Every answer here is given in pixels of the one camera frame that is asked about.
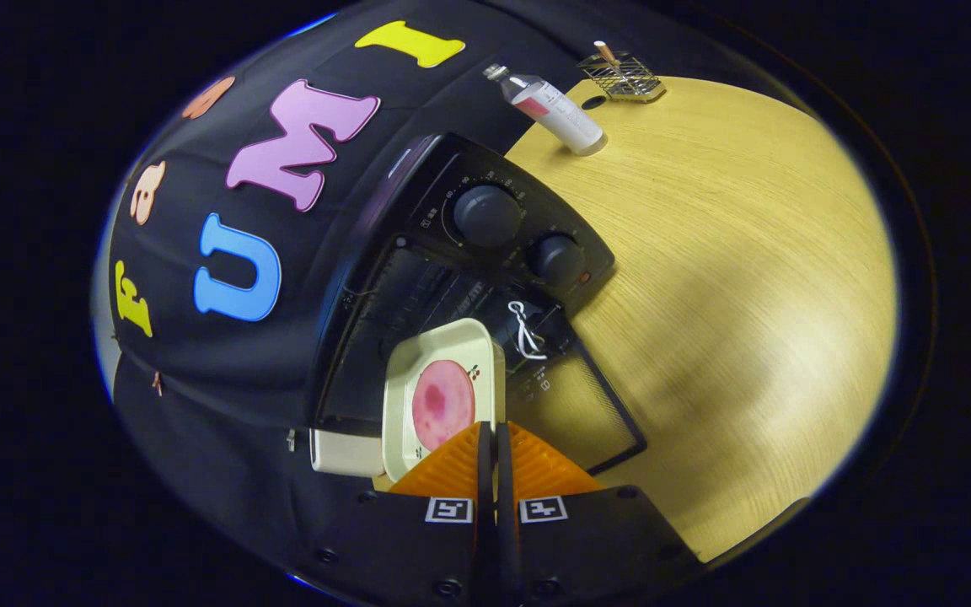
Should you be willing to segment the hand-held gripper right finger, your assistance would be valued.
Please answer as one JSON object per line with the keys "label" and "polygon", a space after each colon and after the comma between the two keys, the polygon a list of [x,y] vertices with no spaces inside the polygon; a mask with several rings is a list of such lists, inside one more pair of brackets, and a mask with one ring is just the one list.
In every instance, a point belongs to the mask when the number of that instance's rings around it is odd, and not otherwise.
{"label": "hand-held gripper right finger", "polygon": [[642,488],[601,486],[517,424],[496,471],[501,606],[652,606],[705,572]]}

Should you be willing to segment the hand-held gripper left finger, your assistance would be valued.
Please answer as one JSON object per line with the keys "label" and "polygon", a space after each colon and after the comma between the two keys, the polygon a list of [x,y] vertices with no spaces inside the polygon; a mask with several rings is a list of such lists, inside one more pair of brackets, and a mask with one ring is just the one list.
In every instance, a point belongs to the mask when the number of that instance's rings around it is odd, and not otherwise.
{"label": "hand-held gripper left finger", "polygon": [[309,550],[317,581],[363,606],[496,606],[494,461],[479,422],[389,491],[344,500]]}

